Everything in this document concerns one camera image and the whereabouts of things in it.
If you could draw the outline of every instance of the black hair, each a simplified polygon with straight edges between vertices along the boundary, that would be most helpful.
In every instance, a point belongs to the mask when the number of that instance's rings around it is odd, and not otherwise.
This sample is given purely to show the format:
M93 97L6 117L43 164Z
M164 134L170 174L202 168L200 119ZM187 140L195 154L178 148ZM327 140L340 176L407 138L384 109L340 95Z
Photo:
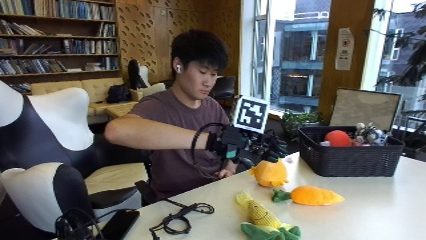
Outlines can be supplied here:
M180 33L171 42L171 75L175 76L172 59L178 57L183 69L191 61L198 61L216 71L227 66L227 47L223 41L211 33L202 30L188 30Z

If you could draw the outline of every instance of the red ball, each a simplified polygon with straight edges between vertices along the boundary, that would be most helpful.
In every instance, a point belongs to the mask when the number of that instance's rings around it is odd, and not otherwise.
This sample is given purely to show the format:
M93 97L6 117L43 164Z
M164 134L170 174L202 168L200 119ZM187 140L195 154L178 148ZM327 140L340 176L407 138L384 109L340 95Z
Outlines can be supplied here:
M324 135L324 141L330 142L331 147L348 147L351 146L347 134L340 130L334 130Z

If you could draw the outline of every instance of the man's arm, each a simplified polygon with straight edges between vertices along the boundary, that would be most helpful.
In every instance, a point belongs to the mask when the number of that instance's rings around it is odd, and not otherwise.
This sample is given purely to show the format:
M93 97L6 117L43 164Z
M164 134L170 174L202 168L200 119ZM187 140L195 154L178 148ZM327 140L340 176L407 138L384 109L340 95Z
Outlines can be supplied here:
M135 149L190 149L195 131L126 114L106 124L103 135L110 143ZM204 149L207 135L200 133L195 149Z

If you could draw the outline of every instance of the yellow plush toy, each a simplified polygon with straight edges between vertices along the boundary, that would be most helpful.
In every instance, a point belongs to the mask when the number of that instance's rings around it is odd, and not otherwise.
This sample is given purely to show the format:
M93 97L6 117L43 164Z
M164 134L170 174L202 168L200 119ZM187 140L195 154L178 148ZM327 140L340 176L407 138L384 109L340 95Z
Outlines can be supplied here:
M250 240L299 240L300 231L296 226L280 223L274 214L254 201L251 196L242 192L236 195L235 201L248 213L251 223L240 224L240 231Z
M248 171L254 175L255 181L264 187L276 187L287 183L287 170L282 163L282 158L275 162L262 160Z

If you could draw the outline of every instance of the black and white pattern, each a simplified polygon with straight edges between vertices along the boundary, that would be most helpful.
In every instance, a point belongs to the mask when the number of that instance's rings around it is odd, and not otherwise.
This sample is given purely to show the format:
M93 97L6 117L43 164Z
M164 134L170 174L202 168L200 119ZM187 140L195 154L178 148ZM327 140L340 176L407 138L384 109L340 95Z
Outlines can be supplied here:
M242 96L236 100L232 114L234 127L263 133L267 112L268 103L264 100Z

